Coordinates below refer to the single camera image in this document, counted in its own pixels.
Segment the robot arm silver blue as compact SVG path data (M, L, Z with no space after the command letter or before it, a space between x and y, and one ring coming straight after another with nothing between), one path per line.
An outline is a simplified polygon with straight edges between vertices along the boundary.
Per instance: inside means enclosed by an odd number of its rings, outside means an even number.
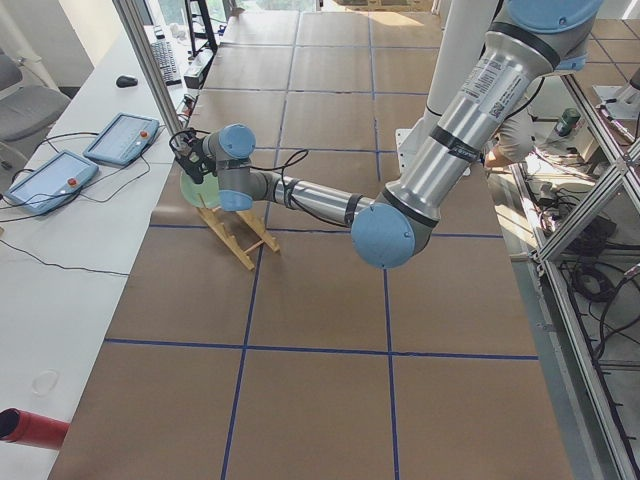
M186 129L169 144L193 182L207 175L217 179L224 210L246 211L269 201L304 212L347 228L368 264L395 268L426 247L445 197L498 128L523 109L528 87L584 66L600 7L597 1L501 1L485 9L472 33L479 6L454 2L440 53L458 69L454 93L442 114L415 123L404 139L407 165L373 199L288 177L283 167L253 166L256 138L242 124L212 133Z

